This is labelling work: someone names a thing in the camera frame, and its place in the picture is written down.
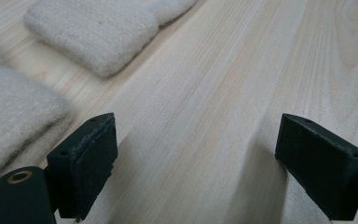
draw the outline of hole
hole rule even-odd
[[[68,155],[68,151],[67,151],[67,150],[61,151],[61,152],[60,152],[60,155],[62,155],[62,156],[67,156],[67,155]]]
[[[353,157],[358,158],[358,153],[357,153],[357,152],[354,153],[354,154],[353,154]]]
[[[29,177],[31,177],[33,173],[31,171],[20,171],[14,175],[11,175],[7,182],[9,184],[18,184],[25,180],[27,180]]]

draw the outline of wooden board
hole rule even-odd
[[[85,223],[328,222],[273,153],[283,112],[358,146],[358,1],[199,0],[108,79],[29,36],[32,2],[0,1],[8,64],[74,104],[71,130],[117,116]]]

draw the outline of black plastic clamp jaw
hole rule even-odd
[[[319,124],[283,114],[275,157],[331,220],[358,209],[358,147]]]
[[[48,167],[23,167],[0,178],[0,223],[84,219],[117,158],[113,113],[86,121],[48,154]]]

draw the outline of wood grain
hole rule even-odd
[[[358,146],[357,0],[199,0],[109,79],[29,36],[32,2],[0,1],[8,64],[72,102],[71,131],[117,116],[119,158],[84,223],[329,222],[273,152],[283,112]]]

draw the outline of metal grommet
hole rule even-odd
[[[9,184],[18,184],[21,183],[22,181],[27,180],[29,177],[32,176],[32,172],[31,171],[20,171],[17,172],[14,175],[11,175],[8,179],[7,182]]]

